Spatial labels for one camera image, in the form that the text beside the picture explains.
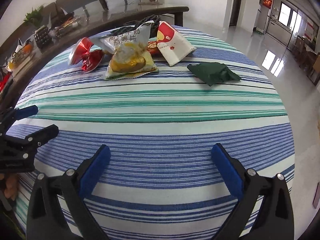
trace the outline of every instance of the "brown door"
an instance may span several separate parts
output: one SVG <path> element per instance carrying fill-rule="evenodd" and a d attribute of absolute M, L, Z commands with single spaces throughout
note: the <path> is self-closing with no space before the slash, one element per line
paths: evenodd
<path fill-rule="evenodd" d="M 239 17 L 241 0 L 233 0 L 233 7 L 231 12 L 230 26 L 236 26 Z"/>

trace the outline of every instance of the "hand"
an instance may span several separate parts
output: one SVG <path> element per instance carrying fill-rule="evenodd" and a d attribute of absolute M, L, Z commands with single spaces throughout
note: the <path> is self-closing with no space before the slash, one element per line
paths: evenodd
<path fill-rule="evenodd" d="M 15 200 L 18 195 L 19 176 L 18 174 L 13 173 L 5 177 L 4 174 L 0 173 L 0 180 L 3 180 L 4 178 L 6 185 L 6 189 L 4 190 L 4 196 L 6 198 L 11 198 L 12 200 Z"/>

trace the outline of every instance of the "green plant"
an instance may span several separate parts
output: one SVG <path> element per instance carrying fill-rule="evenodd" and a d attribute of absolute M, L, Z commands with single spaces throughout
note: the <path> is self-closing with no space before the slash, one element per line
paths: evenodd
<path fill-rule="evenodd" d="M 25 23 L 31 23 L 33 24 L 36 28 L 41 27 L 41 22 L 42 22 L 42 12 L 43 10 L 43 5 L 39 6 L 37 9 L 32 8 L 31 13 L 26 14 L 26 18 L 23 20 Z"/>

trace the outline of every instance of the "red sign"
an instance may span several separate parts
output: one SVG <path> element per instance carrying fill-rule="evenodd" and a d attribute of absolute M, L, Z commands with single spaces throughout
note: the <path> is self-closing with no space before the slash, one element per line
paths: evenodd
<path fill-rule="evenodd" d="M 263 0 L 263 5 L 271 9 L 272 0 Z"/>

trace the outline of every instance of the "dining table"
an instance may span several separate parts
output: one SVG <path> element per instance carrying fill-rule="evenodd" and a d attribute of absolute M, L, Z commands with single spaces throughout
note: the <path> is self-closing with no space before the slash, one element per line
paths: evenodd
<path fill-rule="evenodd" d="M 114 240 L 211 239 L 237 203 L 211 159 L 216 143 L 260 176 L 282 173 L 291 190 L 292 129 L 270 80 L 228 43 L 174 27 L 196 50 L 172 67 L 153 56 L 159 72 L 106 81 L 110 57 L 85 73 L 81 62 L 67 63 L 73 45 L 31 80 L 16 107 L 36 105 L 39 111 L 16 121 L 7 134 L 24 138 L 51 124 L 60 132 L 39 147 L 35 171 L 19 174 L 14 211 L 24 230 L 37 175 L 76 169 L 102 144 L 110 148 L 110 163 L 84 203 Z M 202 62 L 226 64 L 241 80 L 208 86 L 187 68 Z M 59 202 L 79 235 L 62 196 Z M 242 235 L 250 231 L 261 202 L 259 197 Z"/>

